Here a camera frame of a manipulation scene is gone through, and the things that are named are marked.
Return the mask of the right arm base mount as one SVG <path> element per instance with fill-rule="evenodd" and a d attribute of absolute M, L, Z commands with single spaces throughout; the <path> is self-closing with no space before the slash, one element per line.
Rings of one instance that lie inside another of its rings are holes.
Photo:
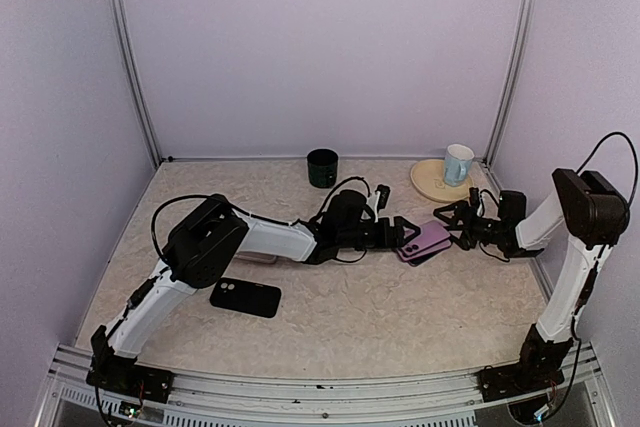
<path fill-rule="evenodd" d="M 517 363 L 485 367 L 476 377 L 485 403 L 544 390 L 565 380 L 561 370 L 525 373 Z"/>

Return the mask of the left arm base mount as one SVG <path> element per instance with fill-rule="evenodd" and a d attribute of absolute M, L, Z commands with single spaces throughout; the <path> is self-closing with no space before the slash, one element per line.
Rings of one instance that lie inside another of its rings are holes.
<path fill-rule="evenodd" d="M 101 369 L 92 368 L 86 378 L 89 385 L 99 389 L 162 404 L 168 402 L 173 380 L 169 370 L 138 364 L 103 365 Z"/>

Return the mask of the pink phone case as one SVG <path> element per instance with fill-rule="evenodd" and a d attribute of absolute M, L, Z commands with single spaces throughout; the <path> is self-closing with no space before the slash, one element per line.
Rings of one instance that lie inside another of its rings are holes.
<path fill-rule="evenodd" d="M 261 264 L 274 264 L 278 260 L 278 257 L 261 253 L 241 252 L 235 255 L 235 259 Z"/>

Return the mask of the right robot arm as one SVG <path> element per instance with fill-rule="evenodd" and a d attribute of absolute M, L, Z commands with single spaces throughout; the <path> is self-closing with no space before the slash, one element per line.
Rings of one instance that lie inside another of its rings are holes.
<path fill-rule="evenodd" d="M 552 173 L 550 194 L 527 211 L 524 193 L 503 190 L 497 216 L 484 215 L 483 194 L 469 190 L 459 200 L 433 211 L 461 249 L 493 245 L 508 261 L 535 258 L 567 233 L 565 258 L 550 300 L 535 324 L 538 338 L 559 344 L 574 338 L 574 329 L 595 280 L 630 220 L 630 201 L 600 172 L 558 168 Z"/>

